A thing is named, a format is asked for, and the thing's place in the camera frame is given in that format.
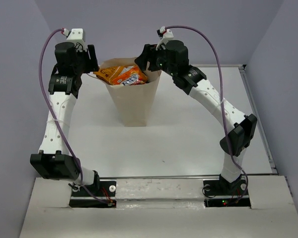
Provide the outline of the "orange snack bar packet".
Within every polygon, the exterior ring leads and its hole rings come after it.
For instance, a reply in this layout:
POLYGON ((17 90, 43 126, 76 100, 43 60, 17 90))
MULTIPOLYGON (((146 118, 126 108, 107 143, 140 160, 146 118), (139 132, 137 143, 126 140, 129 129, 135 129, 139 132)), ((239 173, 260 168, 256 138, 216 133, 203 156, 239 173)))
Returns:
POLYGON ((103 80, 109 85, 118 85, 116 78, 126 73, 128 70, 133 68, 133 65, 125 66, 112 66, 107 68, 100 68, 99 71, 93 72, 93 74, 100 80, 103 80))

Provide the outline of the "orange red candy packet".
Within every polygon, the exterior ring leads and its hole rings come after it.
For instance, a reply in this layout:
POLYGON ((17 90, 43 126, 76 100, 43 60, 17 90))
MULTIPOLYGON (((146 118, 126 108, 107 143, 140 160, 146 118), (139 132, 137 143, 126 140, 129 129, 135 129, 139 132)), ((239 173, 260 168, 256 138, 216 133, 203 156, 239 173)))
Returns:
POLYGON ((140 85, 146 84, 148 77, 139 69, 138 66, 134 65, 123 70, 117 77, 111 80, 112 85, 140 85))

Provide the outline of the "beige paper bag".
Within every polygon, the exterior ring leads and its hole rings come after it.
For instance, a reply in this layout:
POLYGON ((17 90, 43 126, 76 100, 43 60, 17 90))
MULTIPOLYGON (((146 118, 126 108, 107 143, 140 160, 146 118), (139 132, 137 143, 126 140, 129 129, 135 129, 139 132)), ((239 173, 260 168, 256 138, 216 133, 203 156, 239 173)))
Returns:
MULTIPOLYGON (((114 58, 104 61, 99 67, 107 68, 112 66, 136 65, 135 58, 114 58)), ((124 126, 146 126, 156 95, 161 71, 142 71, 147 77, 146 84, 140 85, 109 85, 101 81, 107 88, 111 99, 122 119, 124 126)))

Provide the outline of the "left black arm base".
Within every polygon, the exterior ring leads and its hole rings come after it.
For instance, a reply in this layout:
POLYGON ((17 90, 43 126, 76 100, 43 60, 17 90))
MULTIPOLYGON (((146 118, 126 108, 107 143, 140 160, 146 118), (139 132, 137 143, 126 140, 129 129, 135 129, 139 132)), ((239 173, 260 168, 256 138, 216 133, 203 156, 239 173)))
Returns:
POLYGON ((69 201, 69 206, 72 208, 116 208, 117 182, 115 180, 101 180, 99 189, 93 185, 87 185, 86 188, 92 195, 74 183, 68 185, 72 189, 69 201))

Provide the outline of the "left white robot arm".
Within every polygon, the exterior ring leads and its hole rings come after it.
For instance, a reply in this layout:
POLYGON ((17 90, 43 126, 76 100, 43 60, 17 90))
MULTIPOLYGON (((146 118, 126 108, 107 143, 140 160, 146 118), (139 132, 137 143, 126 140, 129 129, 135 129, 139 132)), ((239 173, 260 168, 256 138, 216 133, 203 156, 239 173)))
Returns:
POLYGON ((55 46, 57 63, 49 80, 49 93, 44 95, 49 110, 46 129, 38 152, 30 156, 30 163, 42 178, 71 181, 94 196, 100 190, 98 172, 81 165, 67 140, 81 76, 93 71, 97 63, 95 54, 89 55, 78 46, 72 42, 55 46))

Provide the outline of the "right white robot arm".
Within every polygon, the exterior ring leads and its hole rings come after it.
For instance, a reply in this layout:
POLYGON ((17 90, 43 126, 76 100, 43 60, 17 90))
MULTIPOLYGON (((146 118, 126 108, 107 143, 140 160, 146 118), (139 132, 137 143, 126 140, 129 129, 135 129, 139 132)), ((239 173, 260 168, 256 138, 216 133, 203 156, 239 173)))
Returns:
POLYGON ((233 194, 245 182, 241 174, 242 161, 253 139, 257 117, 246 115, 221 99, 207 76, 189 63, 188 49, 181 41, 171 40, 161 46, 146 44, 135 63, 142 71, 162 70, 170 75, 179 89, 204 106, 223 126, 225 136, 220 140, 224 151, 223 169, 206 193, 209 196, 233 194))

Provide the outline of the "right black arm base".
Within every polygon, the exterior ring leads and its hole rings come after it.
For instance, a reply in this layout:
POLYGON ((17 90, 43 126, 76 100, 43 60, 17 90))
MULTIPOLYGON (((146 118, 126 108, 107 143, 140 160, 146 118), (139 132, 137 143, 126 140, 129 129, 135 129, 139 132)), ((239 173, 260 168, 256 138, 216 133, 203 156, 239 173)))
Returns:
POLYGON ((222 207, 251 207, 248 191, 243 195, 246 186, 245 179, 238 182, 231 191, 224 191, 219 180, 204 180, 202 194, 206 208, 222 207))

